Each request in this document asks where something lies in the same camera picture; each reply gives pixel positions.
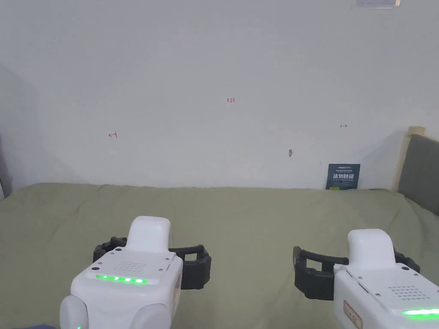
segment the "red label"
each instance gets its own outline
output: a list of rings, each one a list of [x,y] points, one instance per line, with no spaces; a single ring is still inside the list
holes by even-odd
[[[363,320],[346,301],[343,303],[343,311],[358,329],[363,329]]]

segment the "mattress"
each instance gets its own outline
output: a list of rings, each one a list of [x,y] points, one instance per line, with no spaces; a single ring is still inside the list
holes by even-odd
[[[205,288],[182,291],[174,329],[338,328],[332,302],[294,287],[292,249],[347,256],[352,229],[385,230],[439,283],[439,218],[386,190],[39,184],[0,201],[0,328],[58,327],[95,246],[139,215],[170,220],[170,247],[201,243],[212,256]]]

